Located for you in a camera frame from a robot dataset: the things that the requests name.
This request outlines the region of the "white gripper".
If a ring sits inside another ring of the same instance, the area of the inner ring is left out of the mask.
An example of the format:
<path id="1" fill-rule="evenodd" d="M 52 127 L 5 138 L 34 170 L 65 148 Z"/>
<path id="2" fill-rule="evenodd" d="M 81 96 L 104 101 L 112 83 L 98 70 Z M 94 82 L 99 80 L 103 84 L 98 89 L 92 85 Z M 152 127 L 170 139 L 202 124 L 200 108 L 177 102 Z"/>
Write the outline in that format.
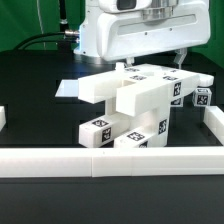
<path id="1" fill-rule="evenodd" d="M 188 47 L 210 38 L 209 0 L 152 0 L 144 9 L 120 13 L 102 10 L 97 21 L 97 52 L 107 61 L 176 50 L 178 69 Z"/>

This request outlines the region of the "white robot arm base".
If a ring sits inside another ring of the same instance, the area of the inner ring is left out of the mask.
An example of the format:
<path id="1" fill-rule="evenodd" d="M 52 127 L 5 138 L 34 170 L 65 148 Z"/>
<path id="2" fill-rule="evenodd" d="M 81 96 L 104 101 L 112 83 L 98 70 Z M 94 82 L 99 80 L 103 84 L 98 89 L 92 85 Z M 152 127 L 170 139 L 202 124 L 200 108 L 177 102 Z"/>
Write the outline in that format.
<path id="1" fill-rule="evenodd" d="M 85 19 L 79 26 L 78 47 L 73 50 L 76 61 L 106 64 L 97 52 L 97 21 L 101 14 L 99 0 L 85 0 Z"/>

